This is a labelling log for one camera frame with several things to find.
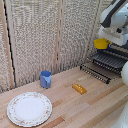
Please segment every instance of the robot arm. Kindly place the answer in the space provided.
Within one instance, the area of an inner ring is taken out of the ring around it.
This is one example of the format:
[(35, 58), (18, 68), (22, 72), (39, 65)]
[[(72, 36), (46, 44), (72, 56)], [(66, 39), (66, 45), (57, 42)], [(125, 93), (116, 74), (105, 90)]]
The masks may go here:
[[(113, 0), (100, 17), (101, 28), (99, 35), (118, 45), (128, 41), (128, 0)], [(121, 72), (124, 83), (128, 86), (128, 62)], [(118, 118), (110, 128), (128, 128), (128, 102)]]
[(119, 46), (128, 40), (128, 0), (113, 0), (102, 12), (99, 35)]
[(128, 22), (128, 0), (113, 0), (102, 12), (100, 23), (104, 28), (122, 27)]

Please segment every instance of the floral plate border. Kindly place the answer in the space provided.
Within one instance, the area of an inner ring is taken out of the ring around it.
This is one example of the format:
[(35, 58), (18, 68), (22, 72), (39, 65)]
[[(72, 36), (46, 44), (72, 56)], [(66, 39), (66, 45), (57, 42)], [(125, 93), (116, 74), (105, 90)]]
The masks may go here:
[[(17, 116), (15, 114), (15, 106), (17, 105), (18, 101), (23, 100), (24, 98), (29, 98), (29, 97), (38, 98), (44, 104), (47, 103), (47, 109), (41, 117), (39, 117), (35, 120), (30, 120), (30, 121), (20, 120), (17, 118)], [(44, 96), (43, 94), (40, 94), (37, 92), (22, 93), (22, 94), (16, 96), (15, 98), (13, 98), (7, 107), (8, 118), (14, 124), (19, 125), (19, 126), (23, 126), (23, 127), (32, 127), (32, 126), (37, 126), (39, 124), (42, 124), (43, 122), (45, 122), (49, 118), (49, 116), (51, 115), (51, 112), (52, 112), (52, 104), (51, 104), (50, 100), (46, 96)]]

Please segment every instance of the wooden table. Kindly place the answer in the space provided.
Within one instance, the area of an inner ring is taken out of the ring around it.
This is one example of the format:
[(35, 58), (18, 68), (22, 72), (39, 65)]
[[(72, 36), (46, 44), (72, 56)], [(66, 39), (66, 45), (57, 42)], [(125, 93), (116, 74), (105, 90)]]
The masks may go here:
[[(73, 84), (85, 87), (87, 93), (80, 95)], [(37, 81), (1, 94), (0, 128), (19, 128), (8, 119), (6, 111), (10, 100), (25, 92), (42, 93), (52, 102), (50, 118), (37, 128), (109, 128), (128, 101), (128, 87), (121, 79), (106, 85), (77, 67), (53, 75), (49, 89)]]

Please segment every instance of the plate rim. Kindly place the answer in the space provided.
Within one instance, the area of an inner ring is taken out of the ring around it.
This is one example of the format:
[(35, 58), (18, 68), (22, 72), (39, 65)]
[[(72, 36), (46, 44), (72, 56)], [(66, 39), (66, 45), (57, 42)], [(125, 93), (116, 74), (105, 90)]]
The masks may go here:
[(8, 118), (9, 118), (14, 124), (16, 124), (16, 125), (18, 125), (18, 126), (22, 126), (22, 127), (33, 127), (33, 126), (40, 125), (40, 124), (44, 123), (45, 121), (47, 121), (48, 118), (51, 116), (51, 113), (52, 113), (52, 103), (51, 103), (51, 101), (49, 100), (49, 98), (47, 98), (45, 95), (43, 95), (43, 96), (46, 97), (46, 98), (49, 100), (49, 103), (50, 103), (50, 106), (51, 106), (50, 114), (48, 115), (48, 117), (47, 117), (45, 120), (43, 120), (43, 121), (41, 121), (40, 123), (35, 124), (35, 125), (34, 125), (34, 124), (32, 124), (32, 125), (20, 125), (20, 124), (16, 123), (16, 122), (11, 118), (11, 116), (10, 116), (10, 114), (9, 114), (9, 113), (10, 113), (10, 112), (9, 112), (10, 104), (12, 103), (12, 101), (13, 101), (14, 99), (16, 99), (16, 98), (18, 98), (20, 95), (23, 95), (23, 94), (26, 94), (26, 93), (37, 93), (37, 94), (43, 95), (43, 94), (38, 93), (38, 92), (25, 92), (25, 93), (22, 93), (22, 94), (19, 94), (19, 95), (15, 96), (15, 97), (9, 102), (8, 107), (7, 107), (7, 116), (8, 116)]

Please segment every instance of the white plate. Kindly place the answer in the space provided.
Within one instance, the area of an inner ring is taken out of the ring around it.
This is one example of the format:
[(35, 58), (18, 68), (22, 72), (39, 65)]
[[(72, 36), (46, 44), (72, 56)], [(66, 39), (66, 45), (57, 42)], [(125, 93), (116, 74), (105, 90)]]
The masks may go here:
[(52, 112), (50, 100), (36, 92), (27, 92), (13, 98), (7, 115), (16, 125), (23, 127), (37, 126), (46, 121)]

